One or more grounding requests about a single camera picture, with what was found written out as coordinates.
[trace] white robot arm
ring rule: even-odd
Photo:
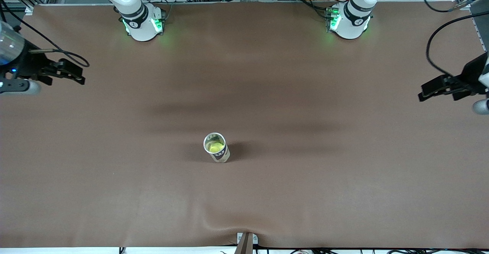
[[[160,8],[142,0],[110,0],[123,18],[126,31],[138,41],[148,41],[162,33],[164,18]]]
[[[378,0],[348,0],[339,2],[337,16],[330,21],[330,30],[345,39],[355,39],[367,29],[370,13]]]

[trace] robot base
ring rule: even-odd
[[[137,41],[149,41],[157,35],[163,34],[165,26],[166,12],[161,8],[148,3],[145,4],[148,7],[148,17],[141,23],[139,28],[132,28],[126,25],[126,31],[128,35],[131,35]]]
[[[340,2],[332,6],[329,9],[330,12],[326,12],[326,16],[332,17],[331,20],[326,20],[326,28],[328,32],[332,31],[341,38],[355,39],[367,29],[370,17],[365,22],[362,20],[363,24],[361,26],[354,26],[350,20],[345,18],[344,8],[346,5],[346,2]]]

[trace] brown tablecloth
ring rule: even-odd
[[[252,231],[268,247],[489,248],[482,96],[417,98],[440,75],[428,37],[464,14],[379,3],[342,40],[301,3],[175,5],[164,36],[138,43],[111,6],[38,6],[26,21],[92,66],[84,86],[1,97],[0,246],[223,245]],[[482,52],[466,20],[432,53],[460,73]],[[204,152],[209,132],[229,162]]]

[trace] transparent cylinder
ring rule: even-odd
[[[0,65],[5,65],[21,54],[26,40],[9,24],[0,21]]]

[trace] cup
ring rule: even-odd
[[[210,133],[206,136],[204,150],[211,155],[215,162],[224,163],[230,155],[226,140],[219,133]]]

